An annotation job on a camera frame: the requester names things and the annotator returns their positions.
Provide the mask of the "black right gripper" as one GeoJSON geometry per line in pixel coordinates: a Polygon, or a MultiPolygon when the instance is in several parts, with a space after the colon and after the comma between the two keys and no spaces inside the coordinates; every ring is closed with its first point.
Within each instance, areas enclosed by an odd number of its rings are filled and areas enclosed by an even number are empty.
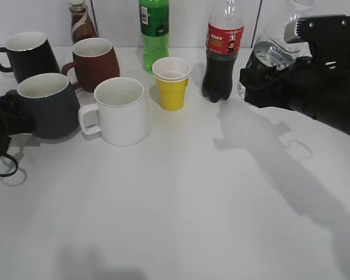
{"type": "Polygon", "coordinates": [[[311,55],[299,57],[281,74],[267,69],[271,86],[243,68],[244,101],[258,108],[297,111],[350,135],[350,16],[298,18],[297,34],[311,55]]]}

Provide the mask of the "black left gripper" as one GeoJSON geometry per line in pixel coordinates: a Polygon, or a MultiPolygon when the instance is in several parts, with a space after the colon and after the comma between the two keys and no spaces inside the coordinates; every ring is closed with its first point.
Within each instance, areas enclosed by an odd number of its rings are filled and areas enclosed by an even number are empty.
{"type": "Polygon", "coordinates": [[[35,119],[24,108],[16,90],[9,90],[0,96],[0,137],[31,134],[35,129],[35,119]]]}

